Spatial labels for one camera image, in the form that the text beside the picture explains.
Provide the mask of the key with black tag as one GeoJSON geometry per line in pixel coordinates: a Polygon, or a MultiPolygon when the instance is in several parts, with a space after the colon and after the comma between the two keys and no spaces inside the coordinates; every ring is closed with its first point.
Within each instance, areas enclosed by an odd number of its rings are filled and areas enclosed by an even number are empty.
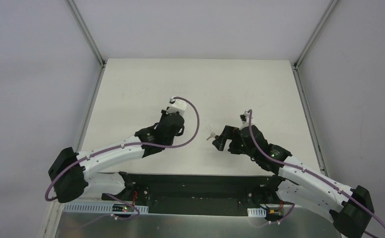
{"type": "Polygon", "coordinates": [[[217,135],[213,132],[210,133],[209,137],[206,140],[215,139],[217,135]]]}

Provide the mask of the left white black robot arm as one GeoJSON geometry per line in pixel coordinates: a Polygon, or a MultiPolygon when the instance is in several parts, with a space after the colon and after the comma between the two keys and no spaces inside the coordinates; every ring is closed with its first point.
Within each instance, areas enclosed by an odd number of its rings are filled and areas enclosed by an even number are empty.
{"type": "Polygon", "coordinates": [[[101,149],[78,152],[72,147],[62,149],[48,170],[51,184],[45,200],[67,203],[90,194],[112,195],[124,201],[130,199],[133,187],[128,175],[106,170],[175,148],[174,139],[184,131],[183,115],[184,110],[162,110],[157,123],[101,149]]]}

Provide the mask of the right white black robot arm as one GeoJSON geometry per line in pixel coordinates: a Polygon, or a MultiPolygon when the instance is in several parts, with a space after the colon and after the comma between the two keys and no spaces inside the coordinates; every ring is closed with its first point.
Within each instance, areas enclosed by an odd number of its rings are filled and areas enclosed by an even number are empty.
{"type": "Polygon", "coordinates": [[[212,144],[223,151],[230,140],[228,152],[245,154],[260,168],[272,172],[269,183],[263,187],[264,199],[269,203],[279,200],[301,206],[320,215],[348,238],[360,238],[371,220],[374,207],[369,191],[336,182],[313,171],[286,149],[270,144],[258,128],[225,126],[220,135],[214,135],[212,144]]]}

